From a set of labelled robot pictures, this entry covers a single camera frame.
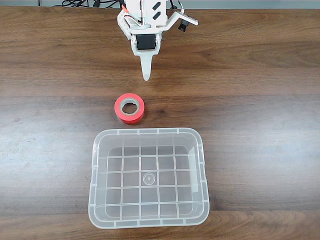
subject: tape roll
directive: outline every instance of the tape roll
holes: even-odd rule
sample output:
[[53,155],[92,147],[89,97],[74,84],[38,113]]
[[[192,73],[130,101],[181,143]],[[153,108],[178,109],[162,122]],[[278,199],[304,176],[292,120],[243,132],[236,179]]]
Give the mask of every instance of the tape roll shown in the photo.
[[[126,104],[136,105],[136,110],[134,113],[125,113],[123,107]],[[120,118],[126,124],[135,124],[145,113],[145,103],[141,97],[134,93],[125,93],[121,95],[114,104],[114,111],[118,118]]]

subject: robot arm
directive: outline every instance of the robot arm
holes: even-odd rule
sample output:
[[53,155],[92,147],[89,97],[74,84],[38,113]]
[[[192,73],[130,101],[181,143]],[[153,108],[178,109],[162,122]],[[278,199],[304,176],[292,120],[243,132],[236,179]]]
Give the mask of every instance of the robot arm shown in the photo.
[[183,32],[189,23],[198,25],[198,21],[185,15],[182,5],[181,12],[174,12],[168,19],[166,0],[124,1],[125,6],[122,7],[117,22],[124,35],[131,41],[133,54],[140,57],[143,78],[148,81],[152,58],[160,50],[162,32],[168,31],[178,19],[181,19],[178,29]]

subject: grid pattern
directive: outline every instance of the grid pattern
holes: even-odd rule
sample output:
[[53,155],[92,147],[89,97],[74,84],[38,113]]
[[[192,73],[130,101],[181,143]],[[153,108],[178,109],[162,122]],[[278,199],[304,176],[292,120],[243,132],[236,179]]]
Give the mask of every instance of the grid pattern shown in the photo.
[[193,195],[184,146],[125,146],[98,159],[96,208],[114,220],[187,218]]

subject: wood grain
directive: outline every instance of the wood grain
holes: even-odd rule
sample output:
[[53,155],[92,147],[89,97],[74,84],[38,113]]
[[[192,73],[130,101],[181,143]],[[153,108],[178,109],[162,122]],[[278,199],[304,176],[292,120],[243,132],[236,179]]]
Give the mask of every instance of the wood grain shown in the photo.
[[[117,12],[0,7],[0,239],[320,239],[320,11],[187,10],[148,82]],[[113,110],[128,92],[136,126]],[[201,134],[203,224],[90,223],[93,140],[137,127]]]

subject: clear plastic container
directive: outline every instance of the clear plastic container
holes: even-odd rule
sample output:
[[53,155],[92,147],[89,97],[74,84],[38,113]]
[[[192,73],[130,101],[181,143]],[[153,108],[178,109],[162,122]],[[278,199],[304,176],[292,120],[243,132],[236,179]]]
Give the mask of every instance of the clear plastic container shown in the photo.
[[88,212],[101,229],[201,224],[209,214],[209,195],[199,133],[191,128],[99,133]]

